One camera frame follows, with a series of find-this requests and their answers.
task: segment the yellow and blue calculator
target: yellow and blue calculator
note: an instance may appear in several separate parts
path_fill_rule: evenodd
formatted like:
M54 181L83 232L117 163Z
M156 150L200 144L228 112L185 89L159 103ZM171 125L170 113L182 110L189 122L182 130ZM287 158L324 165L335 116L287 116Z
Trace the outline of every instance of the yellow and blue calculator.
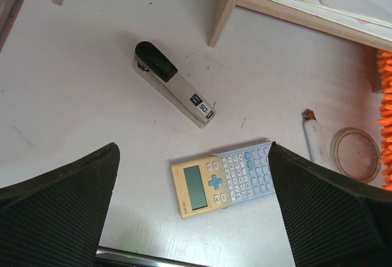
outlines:
M274 194L270 147L269 141L172 165L181 217Z

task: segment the white box cutter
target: white box cutter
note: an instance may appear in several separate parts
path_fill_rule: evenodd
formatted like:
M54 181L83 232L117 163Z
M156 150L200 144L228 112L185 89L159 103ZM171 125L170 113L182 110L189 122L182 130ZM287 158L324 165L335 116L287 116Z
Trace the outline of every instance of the white box cutter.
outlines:
M136 73L193 123L204 128L214 118L216 111L151 42L138 43L134 57Z

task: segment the clear adhesive tape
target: clear adhesive tape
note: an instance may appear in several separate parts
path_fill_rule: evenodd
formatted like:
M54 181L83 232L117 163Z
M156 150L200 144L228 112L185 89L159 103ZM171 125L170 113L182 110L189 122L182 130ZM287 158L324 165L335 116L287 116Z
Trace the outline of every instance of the clear adhesive tape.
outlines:
M366 138L369 141L369 148L372 150L372 162L371 162L371 174L368 174L364 179L357 179L363 183L369 183L371 182L379 173L380 171L380 150L373 138L371 138L370 135L368 135L365 131L362 131L357 128L353 127L347 127L343 128L340 130L332 139L331 146L330 146L330 158L331 158L331 163L335 171L338 171L342 173L343 175L346 175L350 178L352 178L343 168L342 165L339 161L339 156L337 154L339 150L339 145L341 144L341 141L343 138L350 134L359 134L362 137Z

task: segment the white tabletop surface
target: white tabletop surface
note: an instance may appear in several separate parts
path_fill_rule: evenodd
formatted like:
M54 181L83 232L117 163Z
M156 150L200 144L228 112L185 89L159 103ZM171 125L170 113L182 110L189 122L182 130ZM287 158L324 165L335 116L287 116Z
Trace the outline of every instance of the white tabletop surface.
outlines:
M208 266L292 266L275 196L181 220L170 163L264 139L309 157L306 108L328 147L348 126L380 143L373 50L240 8L209 48L215 4L25 0L0 54L0 187L113 141L121 162L101 246ZM141 40L215 104L205 129L132 70Z

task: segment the blue directional pad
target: blue directional pad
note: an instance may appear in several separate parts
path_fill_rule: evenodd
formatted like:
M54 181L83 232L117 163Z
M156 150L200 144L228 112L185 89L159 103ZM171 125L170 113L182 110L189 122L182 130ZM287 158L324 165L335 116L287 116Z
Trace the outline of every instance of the blue directional pad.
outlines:
M223 183L223 180L222 178L216 177L216 175L213 175L212 177L213 177L212 180L208 181L208 185L213 186L214 190L218 190L219 185Z

